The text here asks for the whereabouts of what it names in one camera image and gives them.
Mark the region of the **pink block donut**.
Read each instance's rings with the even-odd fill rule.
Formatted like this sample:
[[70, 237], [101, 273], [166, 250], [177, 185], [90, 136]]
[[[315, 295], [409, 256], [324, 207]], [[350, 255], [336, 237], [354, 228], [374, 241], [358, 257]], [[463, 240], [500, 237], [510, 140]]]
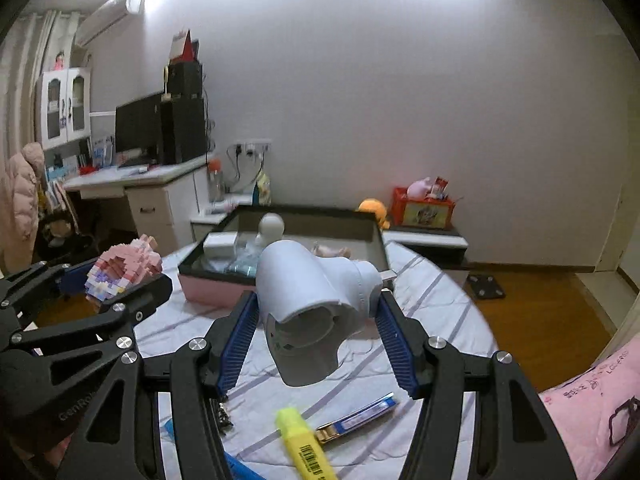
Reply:
[[108, 248], [96, 259], [85, 281], [86, 297], [99, 304], [162, 272], [157, 241], [142, 234], [129, 244]]

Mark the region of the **black hair clip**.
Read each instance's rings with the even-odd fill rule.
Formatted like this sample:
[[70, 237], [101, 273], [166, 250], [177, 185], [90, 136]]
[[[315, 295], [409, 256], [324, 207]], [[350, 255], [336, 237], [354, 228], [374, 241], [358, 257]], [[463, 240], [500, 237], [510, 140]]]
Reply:
[[224, 409], [224, 404], [226, 404], [228, 400], [228, 396], [224, 396], [216, 406], [216, 423], [221, 432], [226, 432], [233, 427], [231, 418], [228, 412]]

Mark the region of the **white power adapter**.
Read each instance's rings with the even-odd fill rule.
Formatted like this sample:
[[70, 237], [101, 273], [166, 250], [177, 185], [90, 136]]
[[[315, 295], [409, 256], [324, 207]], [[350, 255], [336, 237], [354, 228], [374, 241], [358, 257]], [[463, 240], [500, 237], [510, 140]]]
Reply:
[[209, 259], [230, 259], [237, 241], [237, 232], [210, 232], [204, 238], [203, 254]]

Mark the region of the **white mini hair dryer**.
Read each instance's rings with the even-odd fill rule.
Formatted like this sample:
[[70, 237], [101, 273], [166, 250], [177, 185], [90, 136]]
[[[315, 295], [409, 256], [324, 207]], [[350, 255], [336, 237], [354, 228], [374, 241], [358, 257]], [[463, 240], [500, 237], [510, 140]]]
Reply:
[[285, 385], [310, 386], [334, 373], [338, 349], [375, 314], [382, 288], [370, 262], [318, 257], [294, 240], [265, 248], [256, 294], [267, 346]]

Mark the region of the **yellow highlighter pen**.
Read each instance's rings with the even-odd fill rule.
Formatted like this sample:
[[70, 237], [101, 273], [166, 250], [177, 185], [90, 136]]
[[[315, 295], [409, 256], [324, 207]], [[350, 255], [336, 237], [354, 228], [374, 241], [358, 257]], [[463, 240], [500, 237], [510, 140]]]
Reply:
[[337, 479], [314, 433], [296, 408], [282, 408], [277, 411], [276, 425], [300, 478]]

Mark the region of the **white fluffy ball toy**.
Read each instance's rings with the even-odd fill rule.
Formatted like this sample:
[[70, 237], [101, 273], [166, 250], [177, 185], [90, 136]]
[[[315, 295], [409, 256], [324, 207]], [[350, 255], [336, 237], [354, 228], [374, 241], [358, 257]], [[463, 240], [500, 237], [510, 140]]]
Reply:
[[268, 212], [264, 214], [258, 223], [255, 244], [259, 247], [267, 247], [283, 237], [285, 230], [284, 220], [280, 214]]

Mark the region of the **pink doll figure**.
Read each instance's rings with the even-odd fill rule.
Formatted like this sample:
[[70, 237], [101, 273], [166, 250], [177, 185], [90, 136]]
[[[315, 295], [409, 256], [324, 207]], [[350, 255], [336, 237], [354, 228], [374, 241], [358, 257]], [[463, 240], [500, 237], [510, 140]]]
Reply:
[[348, 247], [333, 248], [326, 245], [314, 244], [311, 252], [320, 258], [352, 258], [352, 251]]

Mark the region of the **pink bed quilt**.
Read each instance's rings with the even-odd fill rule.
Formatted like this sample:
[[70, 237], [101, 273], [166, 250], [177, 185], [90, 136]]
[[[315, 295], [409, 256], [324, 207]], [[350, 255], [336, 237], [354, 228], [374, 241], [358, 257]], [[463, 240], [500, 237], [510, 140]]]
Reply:
[[540, 394], [576, 477], [594, 479], [639, 415], [639, 338], [564, 384]]

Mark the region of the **pink puffer jacket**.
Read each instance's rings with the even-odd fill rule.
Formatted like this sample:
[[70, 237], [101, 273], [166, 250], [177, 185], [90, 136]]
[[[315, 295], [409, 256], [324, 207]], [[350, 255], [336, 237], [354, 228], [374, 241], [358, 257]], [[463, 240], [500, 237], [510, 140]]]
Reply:
[[44, 182], [40, 143], [26, 144], [1, 173], [1, 272], [12, 274], [32, 264], [38, 233], [38, 191]]

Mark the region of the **white computer desk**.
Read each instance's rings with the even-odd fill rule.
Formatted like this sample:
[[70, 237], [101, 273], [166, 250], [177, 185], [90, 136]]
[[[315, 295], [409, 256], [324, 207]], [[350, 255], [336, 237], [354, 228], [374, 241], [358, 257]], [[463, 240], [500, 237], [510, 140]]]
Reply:
[[204, 155], [174, 166], [110, 167], [64, 183], [81, 229], [154, 237], [163, 256], [191, 244], [191, 219], [208, 205]]

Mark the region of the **red-capped water bottle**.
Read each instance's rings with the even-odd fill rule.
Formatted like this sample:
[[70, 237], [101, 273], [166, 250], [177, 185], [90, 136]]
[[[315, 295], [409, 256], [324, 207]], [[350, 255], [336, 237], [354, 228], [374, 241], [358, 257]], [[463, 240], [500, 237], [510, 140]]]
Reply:
[[222, 162], [219, 158], [213, 158], [207, 163], [208, 196], [212, 203], [224, 199], [224, 173]]

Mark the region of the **white glass-door cabinet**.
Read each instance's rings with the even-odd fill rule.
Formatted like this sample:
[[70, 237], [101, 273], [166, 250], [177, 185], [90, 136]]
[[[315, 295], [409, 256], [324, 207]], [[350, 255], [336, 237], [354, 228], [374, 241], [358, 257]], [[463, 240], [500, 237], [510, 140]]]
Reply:
[[36, 125], [45, 151], [90, 136], [90, 82], [90, 70], [80, 67], [40, 77]]

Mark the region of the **low white black bench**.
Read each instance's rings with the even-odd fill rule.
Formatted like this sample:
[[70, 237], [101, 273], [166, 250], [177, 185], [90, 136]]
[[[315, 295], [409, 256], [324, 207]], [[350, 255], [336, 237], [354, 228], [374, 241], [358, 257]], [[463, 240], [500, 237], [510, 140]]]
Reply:
[[392, 226], [382, 232], [382, 237], [385, 243], [401, 244], [442, 269], [462, 269], [466, 265], [469, 243], [456, 228]]

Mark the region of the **orange octopus plush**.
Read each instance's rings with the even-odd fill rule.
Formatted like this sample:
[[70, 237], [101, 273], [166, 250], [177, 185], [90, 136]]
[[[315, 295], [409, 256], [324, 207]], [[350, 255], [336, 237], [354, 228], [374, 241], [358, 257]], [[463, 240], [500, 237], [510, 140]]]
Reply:
[[367, 198], [359, 204], [357, 210], [360, 212], [367, 212], [368, 214], [374, 214], [376, 222], [378, 222], [378, 227], [381, 230], [387, 230], [390, 227], [390, 222], [387, 218], [387, 208], [380, 200]]

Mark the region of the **red desk calendar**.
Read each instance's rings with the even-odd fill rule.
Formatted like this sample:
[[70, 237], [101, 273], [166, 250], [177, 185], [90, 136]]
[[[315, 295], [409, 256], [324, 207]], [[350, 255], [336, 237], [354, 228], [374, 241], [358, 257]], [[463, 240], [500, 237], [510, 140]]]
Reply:
[[196, 60], [196, 54], [191, 39], [190, 29], [178, 32], [172, 37], [169, 50], [169, 63], [193, 62]]

